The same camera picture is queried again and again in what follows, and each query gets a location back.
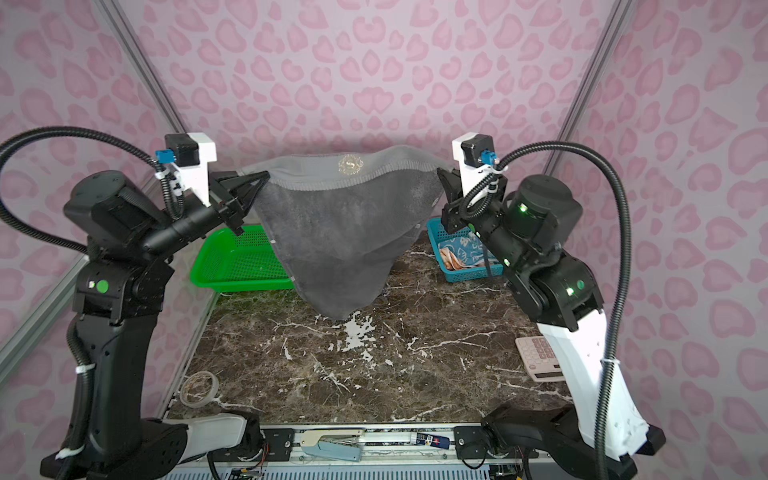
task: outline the blue basket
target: blue basket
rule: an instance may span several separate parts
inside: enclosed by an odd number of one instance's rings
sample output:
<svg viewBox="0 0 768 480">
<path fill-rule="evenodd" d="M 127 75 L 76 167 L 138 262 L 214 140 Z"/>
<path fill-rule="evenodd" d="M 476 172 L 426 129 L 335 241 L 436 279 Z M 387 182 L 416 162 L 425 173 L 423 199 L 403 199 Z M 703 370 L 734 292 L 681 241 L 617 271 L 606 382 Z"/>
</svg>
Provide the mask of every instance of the blue basket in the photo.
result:
<svg viewBox="0 0 768 480">
<path fill-rule="evenodd" d="M 462 228 L 456 233 L 447 233 L 445 228 L 442 227 L 442 223 L 439 218 L 430 218 L 427 221 L 427 233 L 429 234 L 429 241 L 432 242 L 432 250 L 435 252 L 435 258 L 440 265 L 440 270 L 445 274 L 445 279 L 451 283 L 463 282 L 464 280 L 474 280 L 476 278 L 486 278 L 488 272 L 485 270 L 485 266 L 476 266 L 474 268 L 466 268 L 463 270 L 452 271 L 445 268 L 445 264 L 442 262 L 440 252 L 437 244 L 443 240 L 448 240 L 456 237 L 463 237 L 467 233 L 472 234 L 469 228 Z M 501 275 L 504 272 L 504 266 L 500 263 L 491 265 L 491 273 L 494 276 Z"/>
</svg>

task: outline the dark blue glue stick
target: dark blue glue stick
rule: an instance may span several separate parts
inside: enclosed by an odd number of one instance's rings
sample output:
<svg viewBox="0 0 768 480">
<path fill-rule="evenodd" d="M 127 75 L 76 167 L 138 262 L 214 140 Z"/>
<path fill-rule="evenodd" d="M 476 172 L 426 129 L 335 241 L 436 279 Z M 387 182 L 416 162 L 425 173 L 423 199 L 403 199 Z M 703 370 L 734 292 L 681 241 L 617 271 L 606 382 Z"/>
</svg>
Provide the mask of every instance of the dark blue glue stick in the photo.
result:
<svg viewBox="0 0 768 480">
<path fill-rule="evenodd" d="M 449 449 L 451 439 L 448 437 L 438 437 L 437 435 L 427 435 L 426 433 L 413 432 L 411 434 L 411 443 L 413 445 L 428 445 L 438 449 Z"/>
</svg>

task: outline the blue patterned cloth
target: blue patterned cloth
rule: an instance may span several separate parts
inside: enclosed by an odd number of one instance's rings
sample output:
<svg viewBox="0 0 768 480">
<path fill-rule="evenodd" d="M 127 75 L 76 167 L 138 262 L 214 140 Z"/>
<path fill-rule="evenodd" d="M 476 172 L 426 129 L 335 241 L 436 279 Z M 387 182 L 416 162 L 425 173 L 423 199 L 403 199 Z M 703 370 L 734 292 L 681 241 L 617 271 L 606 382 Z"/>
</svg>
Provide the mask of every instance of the blue patterned cloth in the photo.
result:
<svg viewBox="0 0 768 480">
<path fill-rule="evenodd" d="M 466 265 L 465 268 L 482 266 L 484 263 L 482 259 L 482 242 L 473 233 L 444 240 L 438 243 L 437 247 L 438 250 L 443 250 L 444 248 L 450 250 L 457 260 Z M 498 263 L 498 260 L 496 260 L 496 257 L 491 252 L 488 252 L 488 261 L 491 265 Z"/>
</svg>

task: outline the white zip tie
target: white zip tie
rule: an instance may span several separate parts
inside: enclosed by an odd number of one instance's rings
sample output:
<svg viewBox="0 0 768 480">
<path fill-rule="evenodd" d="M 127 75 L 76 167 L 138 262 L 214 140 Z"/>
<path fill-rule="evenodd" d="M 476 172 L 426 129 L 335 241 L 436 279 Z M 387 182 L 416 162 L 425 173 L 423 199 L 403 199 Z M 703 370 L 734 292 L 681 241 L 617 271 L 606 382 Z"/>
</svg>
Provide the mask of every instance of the white zip tie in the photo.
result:
<svg viewBox="0 0 768 480">
<path fill-rule="evenodd" d="M 81 373 L 86 373 L 88 370 L 93 370 L 96 368 L 95 363 L 89 363 L 87 365 L 78 365 L 74 368 L 74 372 L 80 375 Z"/>
<path fill-rule="evenodd" d="M 79 449 L 75 449 L 75 450 L 72 450 L 72 449 L 61 449 L 56 454 L 56 459 L 57 460 L 61 460 L 62 458 L 74 457 L 75 455 L 78 455 L 80 452 L 82 452 L 84 448 L 85 448 L 85 444 L 80 445 L 80 448 Z"/>
</svg>

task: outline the calculator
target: calculator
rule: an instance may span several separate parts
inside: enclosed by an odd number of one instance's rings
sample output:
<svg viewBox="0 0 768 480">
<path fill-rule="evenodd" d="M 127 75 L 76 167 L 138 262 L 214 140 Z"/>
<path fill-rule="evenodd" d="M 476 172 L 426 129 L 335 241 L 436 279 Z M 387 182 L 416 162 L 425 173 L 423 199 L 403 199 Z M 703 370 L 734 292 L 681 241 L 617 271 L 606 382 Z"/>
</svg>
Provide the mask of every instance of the calculator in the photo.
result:
<svg viewBox="0 0 768 480">
<path fill-rule="evenodd" d="M 525 371 L 534 382 L 564 382 L 560 362 L 554 357 L 552 347 L 543 336 L 522 336 L 515 344 L 523 359 Z"/>
</svg>

